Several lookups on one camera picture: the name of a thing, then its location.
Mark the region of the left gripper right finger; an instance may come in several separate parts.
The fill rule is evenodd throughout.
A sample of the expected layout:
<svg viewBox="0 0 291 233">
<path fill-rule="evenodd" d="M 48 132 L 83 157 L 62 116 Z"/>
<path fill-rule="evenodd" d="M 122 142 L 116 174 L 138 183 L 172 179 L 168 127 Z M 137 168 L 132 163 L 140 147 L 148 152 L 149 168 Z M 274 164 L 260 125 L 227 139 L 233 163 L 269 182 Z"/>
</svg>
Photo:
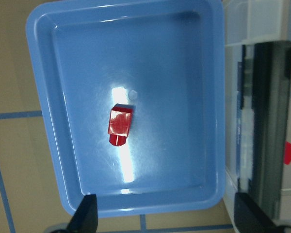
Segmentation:
<svg viewBox="0 0 291 233">
<path fill-rule="evenodd" d="M 276 224 L 247 193 L 234 196 L 234 224 L 240 233 L 291 233 L 291 225 Z"/>
</svg>

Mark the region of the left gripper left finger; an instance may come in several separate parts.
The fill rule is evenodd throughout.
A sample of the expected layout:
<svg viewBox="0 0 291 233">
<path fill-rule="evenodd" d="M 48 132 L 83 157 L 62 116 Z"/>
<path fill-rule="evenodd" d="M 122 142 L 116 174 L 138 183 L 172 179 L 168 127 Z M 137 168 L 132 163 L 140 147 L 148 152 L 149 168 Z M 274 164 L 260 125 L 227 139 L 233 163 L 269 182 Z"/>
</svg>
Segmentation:
<svg viewBox="0 0 291 233">
<path fill-rule="evenodd" d="M 97 197 L 85 195 L 66 230 L 68 233 L 96 233 L 98 227 Z"/>
</svg>

